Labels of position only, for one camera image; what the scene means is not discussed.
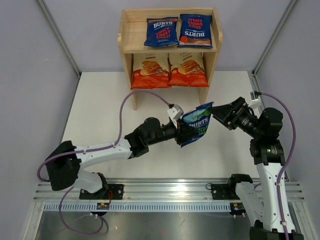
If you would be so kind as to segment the blue Burts salt vinegar bag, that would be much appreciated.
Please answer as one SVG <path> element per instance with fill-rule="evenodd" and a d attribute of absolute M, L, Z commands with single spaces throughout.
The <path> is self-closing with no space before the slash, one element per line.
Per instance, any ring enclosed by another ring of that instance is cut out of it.
<path fill-rule="evenodd" d="M 186 144 L 181 146 L 181 148 L 196 142 L 200 138 L 202 138 L 209 127 L 210 119 L 211 119 L 211 112 L 210 108 L 213 106 L 214 102 L 208 102 L 202 105 L 197 106 L 193 110 L 187 112 L 182 116 L 182 122 L 192 128 L 198 131 L 198 135 L 193 137 L 191 140 L 189 140 Z"/>

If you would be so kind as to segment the cassava chips bag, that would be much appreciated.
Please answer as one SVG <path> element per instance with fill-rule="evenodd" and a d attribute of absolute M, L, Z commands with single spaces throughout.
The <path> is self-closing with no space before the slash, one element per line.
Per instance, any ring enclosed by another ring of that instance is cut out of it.
<path fill-rule="evenodd" d="M 131 89 L 171 88 L 168 53 L 134 53 Z"/>
<path fill-rule="evenodd" d="M 169 53 L 170 77 L 168 84 L 180 87 L 209 87 L 201 52 Z"/>

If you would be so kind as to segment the blue Burts chilli bag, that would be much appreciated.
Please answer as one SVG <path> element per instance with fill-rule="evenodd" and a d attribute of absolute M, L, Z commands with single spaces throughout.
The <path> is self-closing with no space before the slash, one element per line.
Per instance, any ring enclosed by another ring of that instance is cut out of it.
<path fill-rule="evenodd" d="M 211 15 L 181 14 L 178 47 L 212 48 Z"/>
<path fill-rule="evenodd" d="M 178 17 L 148 18 L 144 46 L 152 48 L 178 44 Z"/>

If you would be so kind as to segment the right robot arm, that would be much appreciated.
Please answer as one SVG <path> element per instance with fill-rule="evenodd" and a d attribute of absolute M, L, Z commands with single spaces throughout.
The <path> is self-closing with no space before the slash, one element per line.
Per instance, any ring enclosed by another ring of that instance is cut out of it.
<path fill-rule="evenodd" d="M 242 202 L 250 221 L 251 240 L 302 240 L 292 220 L 285 186 L 285 159 L 279 133 L 283 114 L 272 107 L 259 117 L 252 114 L 243 97 L 210 109 L 213 118 L 229 130 L 240 128 L 251 136 L 250 154 L 258 171 L 262 199 L 256 193 L 251 177 L 232 174 L 227 187 Z"/>

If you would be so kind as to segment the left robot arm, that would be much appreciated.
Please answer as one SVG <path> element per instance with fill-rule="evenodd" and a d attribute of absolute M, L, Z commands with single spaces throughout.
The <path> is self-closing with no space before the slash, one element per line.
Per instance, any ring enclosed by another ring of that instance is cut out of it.
<path fill-rule="evenodd" d="M 116 142 L 95 146 L 75 146 L 70 140 L 62 142 L 45 160 L 48 181 L 53 191 L 67 188 L 83 189 L 90 194 L 104 194 L 109 187 L 100 172 L 88 172 L 86 168 L 115 160 L 133 159 L 149 152 L 149 147 L 174 139 L 182 146 L 198 134 L 181 119 L 161 124 L 149 117 L 132 133 Z"/>

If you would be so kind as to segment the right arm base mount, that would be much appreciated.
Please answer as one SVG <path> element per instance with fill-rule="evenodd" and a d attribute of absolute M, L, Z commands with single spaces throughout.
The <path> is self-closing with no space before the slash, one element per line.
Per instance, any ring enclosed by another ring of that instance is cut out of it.
<path fill-rule="evenodd" d="M 211 192 L 213 200 L 240 200 L 235 191 L 226 184 L 207 183 L 206 189 Z"/>

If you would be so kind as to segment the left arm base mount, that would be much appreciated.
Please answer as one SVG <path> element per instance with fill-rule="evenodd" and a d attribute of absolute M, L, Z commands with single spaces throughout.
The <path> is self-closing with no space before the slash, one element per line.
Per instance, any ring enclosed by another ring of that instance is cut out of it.
<path fill-rule="evenodd" d="M 123 184 L 108 184 L 108 190 L 100 189 L 95 193 L 81 189 L 79 193 L 80 200 L 122 200 L 124 195 Z"/>

